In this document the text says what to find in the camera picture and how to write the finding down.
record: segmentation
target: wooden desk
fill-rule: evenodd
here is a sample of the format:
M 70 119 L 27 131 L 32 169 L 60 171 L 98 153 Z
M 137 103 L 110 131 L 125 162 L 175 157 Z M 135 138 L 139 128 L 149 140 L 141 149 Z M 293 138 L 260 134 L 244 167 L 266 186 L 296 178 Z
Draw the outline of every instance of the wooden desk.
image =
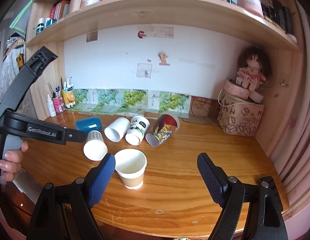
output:
M 75 120 L 87 117 L 66 111 L 47 121 L 73 128 Z M 100 115 L 103 127 L 117 117 Z M 104 140 L 110 153 L 136 148 L 148 161 L 140 189 L 126 189 L 115 172 L 101 202 L 92 209 L 97 220 L 115 227 L 166 237 L 208 236 L 221 208 L 212 201 L 197 169 L 197 155 L 202 152 L 243 183 L 256 184 L 260 177 L 273 176 L 284 210 L 289 207 L 280 178 L 255 138 L 227 135 L 219 127 L 181 120 L 180 130 L 159 148 L 146 140 L 139 146 L 128 144 L 124 138 L 119 143 L 105 136 Z M 98 165 L 85 157 L 82 148 L 79 143 L 61 146 L 30 141 L 22 165 L 41 184 L 68 184 Z M 244 228 L 247 210 L 245 203 L 238 230 Z

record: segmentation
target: finger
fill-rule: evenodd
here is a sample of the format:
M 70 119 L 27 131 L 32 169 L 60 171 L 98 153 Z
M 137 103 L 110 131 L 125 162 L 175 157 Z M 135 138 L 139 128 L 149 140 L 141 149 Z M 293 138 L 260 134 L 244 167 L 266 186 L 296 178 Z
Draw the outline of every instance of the finger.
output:
M 6 151 L 5 160 L 13 163 L 21 163 L 23 159 L 23 152 L 21 150 L 17 151 Z
M 23 142 L 23 144 L 21 145 L 21 151 L 24 153 L 28 150 L 28 143 L 27 142 Z
M 9 172 L 4 172 L 2 175 L 1 175 L 2 179 L 5 180 L 5 181 L 13 181 L 14 180 L 14 177 L 15 177 L 15 174 L 13 173 L 9 173 Z
M 20 163 L 12 163 L 12 162 L 9 162 L 9 161 L 0 160 L 0 168 L 3 171 L 7 171 L 7 172 L 10 172 L 10 173 L 16 173 L 16 172 L 20 171 L 21 164 Z

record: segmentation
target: blue gripper pad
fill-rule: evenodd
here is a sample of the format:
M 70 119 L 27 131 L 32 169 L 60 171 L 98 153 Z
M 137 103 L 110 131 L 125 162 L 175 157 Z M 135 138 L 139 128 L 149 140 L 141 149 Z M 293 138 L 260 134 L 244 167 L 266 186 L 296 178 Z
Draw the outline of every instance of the blue gripper pad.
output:
M 226 206 L 225 192 L 228 186 L 223 176 L 223 170 L 216 167 L 206 153 L 198 155 L 197 168 L 213 201 L 219 204 L 221 208 L 224 208 Z
M 115 157 L 107 153 L 100 164 L 92 168 L 86 175 L 88 189 L 87 205 L 92 208 L 98 204 L 115 170 Z

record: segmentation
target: doll face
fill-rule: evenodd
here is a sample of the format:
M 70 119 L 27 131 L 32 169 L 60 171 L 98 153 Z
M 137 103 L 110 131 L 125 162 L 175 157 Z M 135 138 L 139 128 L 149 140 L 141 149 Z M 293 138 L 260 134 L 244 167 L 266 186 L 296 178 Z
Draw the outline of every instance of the doll face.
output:
M 256 54 L 251 55 L 251 57 L 247 59 L 247 65 L 258 70 L 261 69 L 260 61 Z

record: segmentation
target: bookshelf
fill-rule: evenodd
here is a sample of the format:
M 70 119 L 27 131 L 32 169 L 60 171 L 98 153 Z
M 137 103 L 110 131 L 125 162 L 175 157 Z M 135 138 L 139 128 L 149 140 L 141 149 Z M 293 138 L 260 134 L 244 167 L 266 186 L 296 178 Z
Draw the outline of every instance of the bookshelf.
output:
M 26 32 L 27 59 L 41 46 L 46 46 L 59 56 L 30 88 L 39 119 L 44 120 L 49 116 L 45 102 L 49 93 L 47 83 L 50 82 L 54 87 L 60 83 L 61 76 L 65 78 L 65 40 L 124 25 L 185 25 L 248 41 L 261 46 L 268 53 L 273 69 L 268 87 L 278 85 L 283 78 L 289 84 L 265 91 L 265 111 L 255 134 L 266 154 L 274 150 L 289 121 L 302 77 L 304 34 L 295 0 L 279 1 L 291 11 L 297 43 L 266 20 L 220 0 L 103 0 L 81 9 L 81 0 L 71 0 L 70 13 L 36 36 L 38 19 L 48 17 L 57 1 L 35 0 Z

